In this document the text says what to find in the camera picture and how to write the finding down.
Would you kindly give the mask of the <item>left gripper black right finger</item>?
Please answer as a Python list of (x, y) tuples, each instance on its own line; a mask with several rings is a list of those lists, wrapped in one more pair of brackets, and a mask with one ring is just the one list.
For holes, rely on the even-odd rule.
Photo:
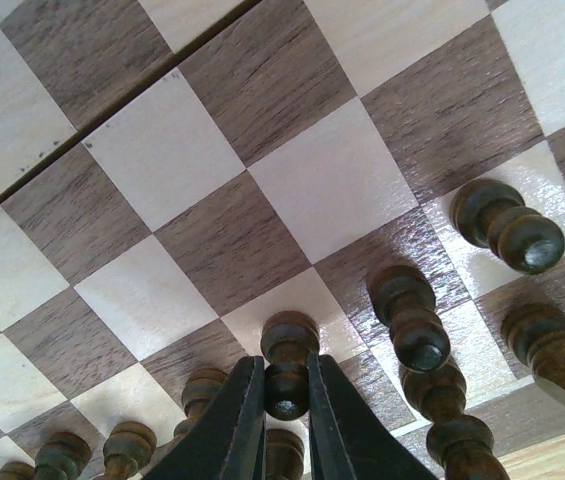
[(314, 479), (433, 479), (384, 428), (330, 355), (311, 354), (309, 440)]

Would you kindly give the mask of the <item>dark pawn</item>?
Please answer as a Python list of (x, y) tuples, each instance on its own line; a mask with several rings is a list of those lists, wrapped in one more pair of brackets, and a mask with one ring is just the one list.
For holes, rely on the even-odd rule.
[(451, 202), (450, 220), (468, 243), (490, 249), (519, 273), (543, 273), (565, 252), (561, 228), (498, 180), (476, 179), (461, 187)]

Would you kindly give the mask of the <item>dark rook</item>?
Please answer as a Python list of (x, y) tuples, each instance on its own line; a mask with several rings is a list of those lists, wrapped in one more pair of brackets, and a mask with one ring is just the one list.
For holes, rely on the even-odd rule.
[(33, 480), (34, 467), (20, 461), (10, 461), (0, 468), (0, 480)]

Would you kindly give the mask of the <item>dark chess piece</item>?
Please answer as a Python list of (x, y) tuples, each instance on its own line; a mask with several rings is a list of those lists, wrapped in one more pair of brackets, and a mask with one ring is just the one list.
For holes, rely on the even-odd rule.
[(376, 318), (389, 329), (396, 357), (405, 368), (429, 372), (447, 362), (450, 340), (435, 313), (434, 290), (420, 270), (389, 266), (373, 277), (368, 294)]
[(304, 472), (304, 444), (293, 432), (266, 431), (266, 480), (300, 480)]
[(428, 372), (402, 366), (400, 382), (407, 402), (432, 422), (426, 448), (430, 457), (444, 469), (445, 478), (509, 477), (493, 453), (491, 429), (479, 418), (465, 413), (466, 380), (454, 360)]
[(269, 362), (265, 370), (265, 410), (273, 418), (293, 421), (309, 409), (307, 359), (318, 353), (319, 329), (298, 311), (271, 316), (262, 328), (260, 348)]
[(88, 443), (70, 432), (56, 432), (35, 456), (34, 479), (77, 479), (92, 457)]
[(545, 303), (514, 308), (501, 335), (538, 387), (565, 406), (565, 313)]
[(170, 450), (192, 430), (204, 415), (206, 408), (220, 391), (226, 378), (227, 374), (216, 368), (202, 368), (189, 376), (181, 397), (186, 419), (174, 428), (173, 440), (169, 444)]

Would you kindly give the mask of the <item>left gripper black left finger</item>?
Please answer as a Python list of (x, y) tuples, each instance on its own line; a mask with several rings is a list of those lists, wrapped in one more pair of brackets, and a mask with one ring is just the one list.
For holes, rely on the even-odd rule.
[(263, 358), (241, 358), (202, 418), (145, 477), (152, 480), (263, 479), (264, 398)]

